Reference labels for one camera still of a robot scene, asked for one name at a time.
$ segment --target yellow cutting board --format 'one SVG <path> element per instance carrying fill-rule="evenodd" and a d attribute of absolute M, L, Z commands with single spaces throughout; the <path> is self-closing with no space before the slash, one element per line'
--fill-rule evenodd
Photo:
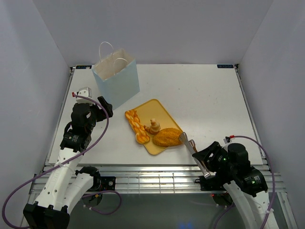
<path fill-rule="evenodd" d="M 152 118 L 155 118 L 157 122 L 160 123 L 161 129 L 172 127 L 182 131 L 182 129 L 175 122 L 175 120 L 171 117 L 171 115 L 157 99 L 151 99 L 143 103 L 142 105 L 134 108 L 134 110 L 137 111 L 137 115 L 142 125 L 150 126 L 150 120 Z M 151 135 L 149 133 L 148 135 L 151 139 L 149 142 L 144 144 L 144 147 L 147 149 L 148 153 L 150 153 L 151 155 L 157 155 L 167 148 L 155 145 L 152 139 L 154 135 Z"/>

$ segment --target light blue bag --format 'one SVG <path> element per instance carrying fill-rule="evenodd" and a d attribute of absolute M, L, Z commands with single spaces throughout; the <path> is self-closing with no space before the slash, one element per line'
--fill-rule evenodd
<path fill-rule="evenodd" d="M 109 44 L 100 44 L 100 61 L 94 65 L 92 72 L 102 96 L 116 109 L 140 91 L 137 65 L 124 49 L 101 59 L 103 43 Z"/>

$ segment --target white tabletop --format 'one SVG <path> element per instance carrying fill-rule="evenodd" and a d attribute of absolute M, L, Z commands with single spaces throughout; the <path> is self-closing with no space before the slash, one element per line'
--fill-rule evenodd
<path fill-rule="evenodd" d="M 197 64 L 138 64 L 140 92 L 113 111 L 109 128 L 102 140 L 85 154 L 83 165 L 195 165 L 185 146 L 169 148 L 152 156 L 136 143 L 124 112 L 152 99 L 158 99 L 171 114 L 197 149 L 213 141 L 224 144 L 228 135 L 254 136 L 250 117 L 234 69 L 218 69 L 216 65 Z M 49 163 L 54 164 L 66 124 L 76 103 L 71 93 L 90 87 L 96 99 L 101 93 L 91 69 L 77 69 L 69 88 Z M 97 123 L 91 144 L 104 129 L 106 121 Z M 245 145 L 252 165 L 262 159 L 255 143 L 235 139 Z"/>

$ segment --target toy food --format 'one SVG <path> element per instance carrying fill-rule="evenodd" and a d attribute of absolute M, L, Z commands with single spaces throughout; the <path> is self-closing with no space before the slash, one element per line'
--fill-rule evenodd
<path fill-rule="evenodd" d="M 152 142 L 157 146 L 178 146 L 182 144 L 179 140 L 179 135 L 182 133 L 181 130 L 176 128 L 166 128 L 160 130 L 153 139 Z"/>
<path fill-rule="evenodd" d="M 148 133 L 150 133 L 150 134 L 152 134 L 152 135 L 155 135 L 155 134 L 157 134 L 159 131 L 160 131 L 160 123 L 158 123 L 157 121 L 156 121 L 156 119 L 154 119 L 154 118 L 152 118 L 151 119 L 151 126 L 144 126 L 144 129 L 148 132 Z"/>
<path fill-rule="evenodd" d="M 125 117 L 135 132 L 135 140 L 139 144 L 144 144 L 150 141 L 150 137 L 147 135 L 144 126 L 141 125 L 140 119 L 137 115 L 137 111 L 129 110 L 125 112 Z"/>

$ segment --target white rope handle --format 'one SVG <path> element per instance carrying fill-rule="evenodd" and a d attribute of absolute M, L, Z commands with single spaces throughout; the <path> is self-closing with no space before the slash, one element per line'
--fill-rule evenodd
<path fill-rule="evenodd" d="M 102 43 L 100 44 L 100 46 L 99 46 L 100 61 L 102 60 L 102 57 L 101 57 L 101 46 L 102 46 L 102 44 L 104 44 L 104 43 L 107 43 L 107 44 L 109 44 L 109 45 L 112 47 L 112 54 L 111 54 L 111 57 L 113 56 L 113 52 L 114 52 L 114 48 L 113 48 L 113 46 L 112 46 L 109 42 L 102 42 Z"/>
<path fill-rule="evenodd" d="M 116 62 L 117 60 L 124 60 L 124 61 L 126 61 L 126 63 L 128 64 L 128 61 L 125 60 L 124 58 L 117 58 L 117 59 L 113 62 L 113 75 L 115 75 L 114 65 L 115 65 L 115 62 Z"/>

